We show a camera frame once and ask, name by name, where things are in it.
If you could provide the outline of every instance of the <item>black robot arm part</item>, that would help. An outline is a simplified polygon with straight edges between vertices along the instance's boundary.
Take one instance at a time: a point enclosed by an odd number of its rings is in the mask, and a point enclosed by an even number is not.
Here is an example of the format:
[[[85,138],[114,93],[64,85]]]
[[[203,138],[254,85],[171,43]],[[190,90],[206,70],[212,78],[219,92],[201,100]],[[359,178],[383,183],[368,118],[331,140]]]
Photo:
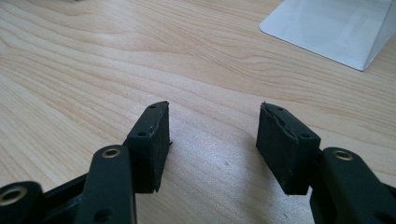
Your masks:
[[[286,109],[263,103],[256,147],[288,195],[305,195],[316,223],[396,223],[396,190],[357,154],[319,149],[320,138]]]
[[[147,107],[122,145],[96,151],[85,175],[46,193],[32,181],[0,188],[0,223],[136,223],[134,195],[161,185],[170,146],[168,105]]]

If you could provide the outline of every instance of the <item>wood grain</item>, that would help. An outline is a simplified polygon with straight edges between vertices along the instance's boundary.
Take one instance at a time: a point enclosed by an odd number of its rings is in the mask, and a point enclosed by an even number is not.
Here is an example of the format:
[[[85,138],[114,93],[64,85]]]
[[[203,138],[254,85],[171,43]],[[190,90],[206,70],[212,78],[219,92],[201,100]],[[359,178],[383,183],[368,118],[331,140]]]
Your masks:
[[[312,223],[255,148],[263,101],[396,186],[396,37],[359,72],[264,35],[280,2],[0,1],[0,186],[86,173],[162,100],[174,144],[139,223]]]

